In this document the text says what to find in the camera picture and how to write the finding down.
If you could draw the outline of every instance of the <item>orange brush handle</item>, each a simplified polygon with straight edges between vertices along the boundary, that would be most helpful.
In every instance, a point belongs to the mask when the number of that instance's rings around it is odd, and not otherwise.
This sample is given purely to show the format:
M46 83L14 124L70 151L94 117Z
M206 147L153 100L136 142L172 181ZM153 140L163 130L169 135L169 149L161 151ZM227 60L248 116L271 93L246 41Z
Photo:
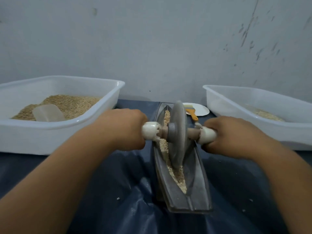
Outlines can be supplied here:
M186 111L191 115L193 121L198 121L198 117L195 115L195 109L186 109Z

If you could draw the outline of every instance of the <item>white paper plate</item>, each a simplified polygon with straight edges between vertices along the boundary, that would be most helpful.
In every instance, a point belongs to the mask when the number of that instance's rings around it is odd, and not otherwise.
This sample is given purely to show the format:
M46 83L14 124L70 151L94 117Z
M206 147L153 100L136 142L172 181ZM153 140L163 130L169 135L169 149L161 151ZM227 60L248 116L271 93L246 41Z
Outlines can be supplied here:
M207 114L209 114L209 109L206 108L205 106L201 105L201 104L194 104L194 103L183 103L183 105L192 105L193 108L195 109L195 115L196 116L205 116Z

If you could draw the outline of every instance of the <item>white plastic tub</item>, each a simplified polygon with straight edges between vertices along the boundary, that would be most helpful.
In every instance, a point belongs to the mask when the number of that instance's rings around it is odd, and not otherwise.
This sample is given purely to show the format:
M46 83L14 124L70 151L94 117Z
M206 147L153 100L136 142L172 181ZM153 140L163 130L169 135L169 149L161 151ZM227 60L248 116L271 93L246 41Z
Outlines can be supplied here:
M76 131L117 103L123 81L75 76L44 76L0 84L0 151L47 155ZM10 119L29 104L66 94L102 97L83 115L62 122Z
M266 90L204 85L207 106L216 116L243 118L267 135L294 150L312 149L312 104ZM262 118L244 106L250 105L283 118L286 122Z

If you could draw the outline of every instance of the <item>plastic scoop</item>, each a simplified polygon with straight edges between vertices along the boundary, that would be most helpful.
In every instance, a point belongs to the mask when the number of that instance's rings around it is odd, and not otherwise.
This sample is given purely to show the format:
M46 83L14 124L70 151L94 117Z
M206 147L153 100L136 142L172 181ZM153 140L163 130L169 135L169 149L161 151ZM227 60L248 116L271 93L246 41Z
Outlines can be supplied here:
M61 110L54 104L41 105L34 108L33 115L36 121L57 122L66 120Z

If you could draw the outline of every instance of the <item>forearm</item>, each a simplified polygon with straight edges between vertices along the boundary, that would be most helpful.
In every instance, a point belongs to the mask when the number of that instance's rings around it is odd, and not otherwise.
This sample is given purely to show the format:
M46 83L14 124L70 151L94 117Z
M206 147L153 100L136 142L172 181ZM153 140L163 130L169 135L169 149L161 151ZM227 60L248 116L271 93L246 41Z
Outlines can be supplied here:
M94 170L113 151L105 138L101 149L93 146L86 130L61 145L0 200L0 233L67 231Z
M272 195L292 234L312 232L312 168L281 144L255 157L267 175Z

